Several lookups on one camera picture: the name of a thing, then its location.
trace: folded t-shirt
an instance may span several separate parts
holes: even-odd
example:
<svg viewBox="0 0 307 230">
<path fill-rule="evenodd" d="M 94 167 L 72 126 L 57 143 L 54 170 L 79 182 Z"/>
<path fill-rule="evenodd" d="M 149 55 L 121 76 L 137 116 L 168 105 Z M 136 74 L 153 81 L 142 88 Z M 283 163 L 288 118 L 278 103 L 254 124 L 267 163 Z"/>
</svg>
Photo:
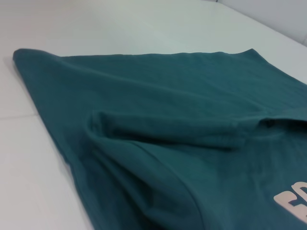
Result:
<svg viewBox="0 0 307 230">
<path fill-rule="evenodd" d="M 255 50 L 13 59 L 96 230 L 307 228 L 307 86 Z"/>
</svg>

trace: wall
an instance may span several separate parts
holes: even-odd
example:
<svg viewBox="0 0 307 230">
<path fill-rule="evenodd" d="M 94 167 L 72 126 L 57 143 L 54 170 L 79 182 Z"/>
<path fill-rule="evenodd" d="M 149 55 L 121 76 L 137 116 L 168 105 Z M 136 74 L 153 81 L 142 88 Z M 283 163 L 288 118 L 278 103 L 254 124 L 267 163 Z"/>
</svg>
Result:
<svg viewBox="0 0 307 230">
<path fill-rule="evenodd" d="M 218 0 L 307 46 L 307 0 Z"/>
</svg>

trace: white table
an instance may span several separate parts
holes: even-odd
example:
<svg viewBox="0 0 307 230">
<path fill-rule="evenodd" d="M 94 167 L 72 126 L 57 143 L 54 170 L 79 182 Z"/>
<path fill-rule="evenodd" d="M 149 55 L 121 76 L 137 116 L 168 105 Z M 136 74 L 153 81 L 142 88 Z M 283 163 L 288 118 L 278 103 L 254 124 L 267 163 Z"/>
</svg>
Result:
<svg viewBox="0 0 307 230">
<path fill-rule="evenodd" d="M 215 2 L 2 0 L 0 2 L 0 229 L 93 229 L 12 65 L 18 48 L 60 56 L 253 48 L 307 83 L 307 47 Z"/>
</svg>

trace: green t-shirt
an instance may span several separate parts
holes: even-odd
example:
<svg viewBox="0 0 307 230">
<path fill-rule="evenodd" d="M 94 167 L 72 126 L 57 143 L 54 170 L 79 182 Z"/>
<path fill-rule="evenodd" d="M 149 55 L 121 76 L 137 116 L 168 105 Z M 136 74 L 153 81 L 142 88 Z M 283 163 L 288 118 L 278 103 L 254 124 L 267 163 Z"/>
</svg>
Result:
<svg viewBox="0 0 307 230">
<path fill-rule="evenodd" d="M 256 51 L 13 58 L 96 230 L 307 228 L 307 86 Z"/>
</svg>

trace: white surface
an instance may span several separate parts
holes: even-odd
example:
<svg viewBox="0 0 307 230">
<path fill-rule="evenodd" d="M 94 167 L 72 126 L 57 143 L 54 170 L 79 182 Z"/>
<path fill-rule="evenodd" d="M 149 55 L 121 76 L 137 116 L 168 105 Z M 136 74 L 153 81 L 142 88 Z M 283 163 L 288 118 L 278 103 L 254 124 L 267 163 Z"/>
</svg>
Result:
<svg viewBox="0 0 307 230">
<path fill-rule="evenodd" d="M 40 119 L 2 120 L 0 130 L 0 229 L 92 229 Z"/>
<path fill-rule="evenodd" d="M 303 43 L 307 35 L 306 0 L 219 0 L 270 28 Z"/>
<path fill-rule="evenodd" d="M 222 4 L 201 0 L 1 0 L 0 41 L 4 230 L 91 229 L 64 163 L 14 72 L 11 58 L 18 48 L 57 55 L 254 48 L 307 82 L 306 47 Z"/>
</svg>

